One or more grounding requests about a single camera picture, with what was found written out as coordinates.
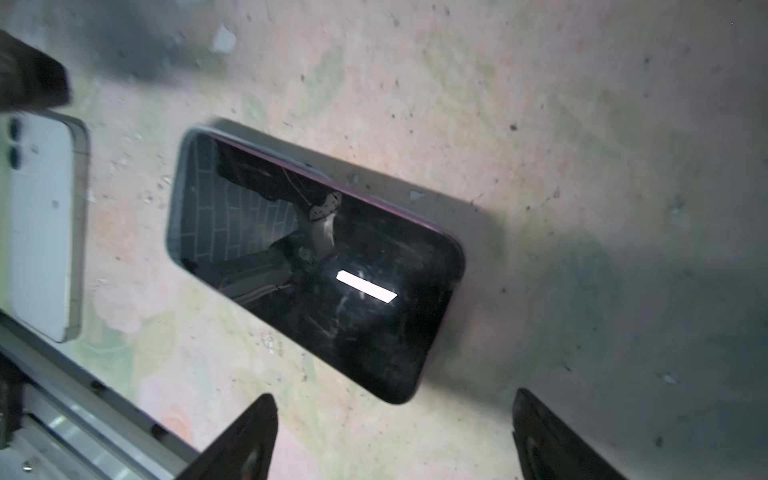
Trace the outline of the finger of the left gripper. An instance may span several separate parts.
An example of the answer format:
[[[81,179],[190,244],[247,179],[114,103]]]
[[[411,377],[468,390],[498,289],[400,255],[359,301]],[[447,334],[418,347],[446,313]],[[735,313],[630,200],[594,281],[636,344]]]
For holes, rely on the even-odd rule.
[[[1,31],[1,112],[39,111],[71,100],[66,68],[56,59]]]

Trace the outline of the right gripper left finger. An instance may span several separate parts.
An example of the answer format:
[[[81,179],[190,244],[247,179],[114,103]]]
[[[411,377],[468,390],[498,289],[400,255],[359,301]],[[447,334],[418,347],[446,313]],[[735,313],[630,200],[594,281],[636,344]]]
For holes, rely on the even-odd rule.
[[[278,428],[275,399],[265,393],[176,478],[265,480],[269,475]]]

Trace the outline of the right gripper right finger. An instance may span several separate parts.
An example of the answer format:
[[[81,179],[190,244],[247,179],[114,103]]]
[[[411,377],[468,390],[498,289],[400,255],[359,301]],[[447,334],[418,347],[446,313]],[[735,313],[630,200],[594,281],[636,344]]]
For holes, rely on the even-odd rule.
[[[625,480],[530,390],[518,389],[513,438],[525,480]]]

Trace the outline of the black phone screen up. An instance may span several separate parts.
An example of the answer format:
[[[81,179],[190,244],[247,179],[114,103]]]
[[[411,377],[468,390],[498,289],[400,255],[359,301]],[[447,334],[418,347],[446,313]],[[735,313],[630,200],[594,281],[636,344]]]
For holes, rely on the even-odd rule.
[[[417,390],[466,263],[433,223],[206,126],[180,144],[166,248],[207,287],[394,405]]]

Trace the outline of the light teal case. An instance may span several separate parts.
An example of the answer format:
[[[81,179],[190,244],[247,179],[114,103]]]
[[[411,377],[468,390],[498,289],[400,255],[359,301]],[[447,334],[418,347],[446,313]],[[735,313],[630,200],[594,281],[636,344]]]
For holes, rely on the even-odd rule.
[[[250,193],[239,179],[218,173],[221,137],[249,154],[287,163],[323,178],[344,191],[370,200],[381,208],[430,227],[455,246],[460,270],[466,268],[461,240],[449,228],[450,220],[470,205],[423,188],[423,198],[409,206],[405,195],[415,185],[370,169],[303,148],[225,118],[191,126],[183,135],[169,204],[166,248],[170,258],[219,261],[228,254],[251,253],[275,239],[277,228],[298,220],[285,201]]]

